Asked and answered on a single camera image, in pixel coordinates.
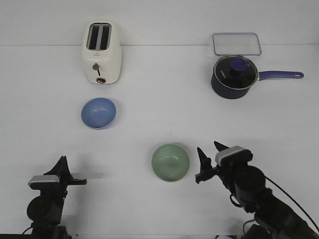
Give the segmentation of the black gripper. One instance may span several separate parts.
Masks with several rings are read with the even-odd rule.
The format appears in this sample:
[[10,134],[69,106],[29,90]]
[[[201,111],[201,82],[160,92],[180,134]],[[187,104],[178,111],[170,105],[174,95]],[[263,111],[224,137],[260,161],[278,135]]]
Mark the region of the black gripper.
[[52,199],[65,198],[67,195],[67,187],[74,185],[86,185],[87,179],[74,179],[70,173],[67,157],[61,156],[58,162],[53,166],[51,170],[44,173],[45,175],[62,175],[59,183],[37,183],[41,193]]
[[[218,141],[214,141],[214,146],[218,152],[228,149],[228,146]],[[239,166],[221,167],[217,165],[216,167],[212,167],[211,158],[207,157],[201,148],[197,147],[197,153],[200,161],[200,172],[195,175],[196,183],[199,184],[201,181],[207,181],[214,176],[218,176],[226,189],[230,192],[235,192],[234,175]]]

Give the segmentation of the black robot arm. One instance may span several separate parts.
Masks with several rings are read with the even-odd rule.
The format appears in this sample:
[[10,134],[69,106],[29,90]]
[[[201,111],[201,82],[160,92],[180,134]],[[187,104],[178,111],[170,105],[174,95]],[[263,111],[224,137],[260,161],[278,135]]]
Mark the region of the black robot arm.
[[66,156],[61,156],[48,172],[35,175],[29,180],[29,187],[40,192],[40,195],[35,197],[27,207],[27,216],[32,220],[31,237],[33,239],[72,238],[66,227],[60,224],[68,194],[67,187],[85,184],[87,179],[73,178]]
[[267,188],[268,177],[257,167],[248,163],[253,159],[250,150],[240,146],[228,147],[214,142],[218,153],[216,166],[202,149],[197,153],[200,172],[195,181],[200,183],[218,176],[230,192],[230,201],[236,207],[254,215],[254,224],[244,231],[245,239],[317,239],[319,232],[312,230],[286,203]]

